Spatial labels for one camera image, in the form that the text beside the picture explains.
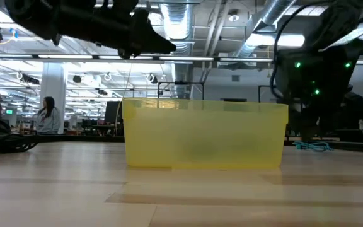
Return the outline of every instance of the wooden surface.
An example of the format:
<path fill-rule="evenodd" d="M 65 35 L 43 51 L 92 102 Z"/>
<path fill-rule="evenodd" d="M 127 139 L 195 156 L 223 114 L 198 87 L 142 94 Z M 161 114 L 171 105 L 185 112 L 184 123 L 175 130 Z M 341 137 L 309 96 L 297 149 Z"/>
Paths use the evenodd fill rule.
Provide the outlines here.
<path fill-rule="evenodd" d="M 278 170 L 136 169 L 117 143 L 0 155 L 0 227 L 363 226 L 363 153 L 286 148 Z"/>

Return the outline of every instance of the plastic container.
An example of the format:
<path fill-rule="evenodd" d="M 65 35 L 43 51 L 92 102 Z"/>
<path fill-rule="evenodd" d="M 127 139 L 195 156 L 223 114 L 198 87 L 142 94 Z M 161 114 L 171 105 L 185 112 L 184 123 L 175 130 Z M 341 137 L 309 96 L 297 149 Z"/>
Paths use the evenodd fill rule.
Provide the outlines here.
<path fill-rule="evenodd" d="M 288 106 L 126 98 L 123 116 L 129 166 L 275 168 L 282 158 Z"/>

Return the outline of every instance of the cable coil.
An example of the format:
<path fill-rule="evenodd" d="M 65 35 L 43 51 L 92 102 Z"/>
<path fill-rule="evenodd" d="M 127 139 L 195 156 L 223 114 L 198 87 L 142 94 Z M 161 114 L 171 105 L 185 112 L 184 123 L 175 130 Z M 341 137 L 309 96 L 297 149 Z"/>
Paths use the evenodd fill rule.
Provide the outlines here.
<path fill-rule="evenodd" d="M 302 141 L 295 141 L 294 145 L 296 146 L 296 149 L 312 149 L 316 152 L 333 151 L 333 148 L 326 142 L 305 143 Z"/>

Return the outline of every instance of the metal duct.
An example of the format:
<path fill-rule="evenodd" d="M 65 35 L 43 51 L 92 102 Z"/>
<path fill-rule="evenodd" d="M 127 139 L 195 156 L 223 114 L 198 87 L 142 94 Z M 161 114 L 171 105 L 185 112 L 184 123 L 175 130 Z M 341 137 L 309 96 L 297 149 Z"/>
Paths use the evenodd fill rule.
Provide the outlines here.
<path fill-rule="evenodd" d="M 254 20 L 253 16 L 248 22 L 250 35 L 253 32 L 259 31 L 267 26 L 276 25 L 277 22 L 285 15 L 288 9 L 296 2 L 296 0 L 268 0 L 265 3 L 264 10 L 261 12 L 261 17 Z M 249 57 L 257 46 L 247 45 L 246 41 L 243 45 L 233 54 L 233 57 L 245 58 Z"/>
<path fill-rule="evenodd" d="M 192 35 L 192 5 L 191 4 L 161 4 L 164 16 L 164 30 L 170 40 L 187 40 Z M 192 53 L 192 44 L 177 43 L 177 50 L 172 53 L 176 56 L 188 56 Z M 192 82 L 193 64 L 172 64 L 173 81 Z M 175 86 L 177 98 L 189 98 L 191 86 Z"/>

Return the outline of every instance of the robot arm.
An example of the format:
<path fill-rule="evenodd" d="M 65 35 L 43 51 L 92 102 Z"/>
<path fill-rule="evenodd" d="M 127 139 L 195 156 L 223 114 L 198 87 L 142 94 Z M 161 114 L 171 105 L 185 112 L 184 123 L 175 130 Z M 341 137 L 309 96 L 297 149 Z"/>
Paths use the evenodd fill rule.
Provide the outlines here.
<path fill-rule="evenodd" d="M 310 26 L 315 29 L 307 32 L 303 47 L 276 52 L 270 87 L 282 103 L 290 106 L 290 127 L 305 141 L 317 132 L 332 130 L 334 115 L 363 55 L 363 40 L 331 45 L 357 28 L 362 7 L 362 0 L 334 1 L 319 22 Z M 274 91 L 274 79 L 282 96 Z"/>
<path fill-rule="evenodd" d="M 96 0 L 5 0 L 17 24 L 58 45 L 61 35 L 119 50 L 124 59 L 143 53 L 170 54 L 176 46 L 157 34 L 149 12 L 138 9 L 138 0 L 108 0 L 95 8 Z"/>

